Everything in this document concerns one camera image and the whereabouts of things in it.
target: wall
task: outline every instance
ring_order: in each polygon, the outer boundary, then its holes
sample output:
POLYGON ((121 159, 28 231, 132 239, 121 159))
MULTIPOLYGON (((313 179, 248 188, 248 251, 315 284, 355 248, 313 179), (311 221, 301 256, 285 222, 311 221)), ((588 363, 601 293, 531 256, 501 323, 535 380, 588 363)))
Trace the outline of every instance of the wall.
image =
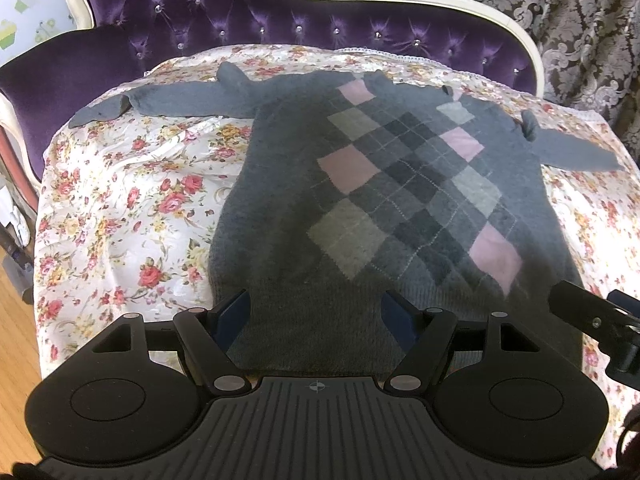
POLYGON ((0 0, 0 65, 73 28, 65 0, 0 0))

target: ribbed black plate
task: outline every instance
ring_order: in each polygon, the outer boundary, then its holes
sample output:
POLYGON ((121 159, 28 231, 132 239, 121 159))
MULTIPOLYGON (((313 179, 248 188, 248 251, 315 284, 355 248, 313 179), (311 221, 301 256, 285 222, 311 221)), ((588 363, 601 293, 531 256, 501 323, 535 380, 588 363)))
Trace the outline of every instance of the ribbed black plate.
POLYGON ((47 458, 65 480, 582 480, 587 458, 549 467, 501 465, 450 441, 417 399, 384 394, 369 378, 264 378, 212 403, 173 449, 133 465, 88 468, 47 458))

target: bed sheet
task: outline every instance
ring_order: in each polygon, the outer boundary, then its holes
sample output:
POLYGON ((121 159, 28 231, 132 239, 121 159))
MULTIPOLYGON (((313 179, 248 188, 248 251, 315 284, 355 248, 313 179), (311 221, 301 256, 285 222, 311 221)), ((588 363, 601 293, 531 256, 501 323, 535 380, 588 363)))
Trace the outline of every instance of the bed sheet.
MULTIPOLYGON (((543 177, 584 285, 602 296, 618 288, 640 297, 640 172, 598 114, 562 108, 425 59, 277 45, 222 47, 168 60, 100 99, 142 84, 212 80, 224 60, 256 79, 382 70, 396 82, 447 84, 496 102, 514 117, 530 108, 541 126, 613 150, 625 171, 543 167, 543 177)), ((211 307, 209 241, 242 168, 251 126, 251 120, 150 118, 130 110, 106 123, 65 126, 55 135, 46 153, 35 242, 43 377, 121 314, 166 320, 184 308, 211 307)), ((177 365, 166 354, 154 358, 177 365)), ((583 371, 610 405, 594 456, 601 466, 614 462, 623 417, 640 402, 638 392, 604 375, 607 361, 585 337, 583 371)))

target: gray floral curtain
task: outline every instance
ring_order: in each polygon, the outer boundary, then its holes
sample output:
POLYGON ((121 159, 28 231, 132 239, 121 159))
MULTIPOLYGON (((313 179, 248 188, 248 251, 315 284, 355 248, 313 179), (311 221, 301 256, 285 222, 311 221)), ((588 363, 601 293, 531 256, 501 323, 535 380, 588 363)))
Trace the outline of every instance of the gray floral curtain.
POLYGON ((640 163, 640 0, 476 0, 536 41, 545 98, 603 115, 640 163))

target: headboard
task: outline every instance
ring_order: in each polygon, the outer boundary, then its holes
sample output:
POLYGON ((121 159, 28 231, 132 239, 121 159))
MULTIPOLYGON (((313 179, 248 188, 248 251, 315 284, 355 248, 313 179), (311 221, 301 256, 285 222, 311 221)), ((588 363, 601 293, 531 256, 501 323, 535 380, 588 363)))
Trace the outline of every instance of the headboard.
POLYGON ((76 110, 164 60, 224 44, 364 47, 428 57, 537 95, 543 89, 542 59, 531 38, 506 15, 472 0, 67 3, 81 30, 53 38, 0 68, 0 123, 20 140, 35 186, 44 168, 42 153, 76 110), (26 87, 20 74, 40 70, 53 77, 52 64, 65 73, 56 76, 60 81, 44 83, 40 76, 49 95, 26 87))

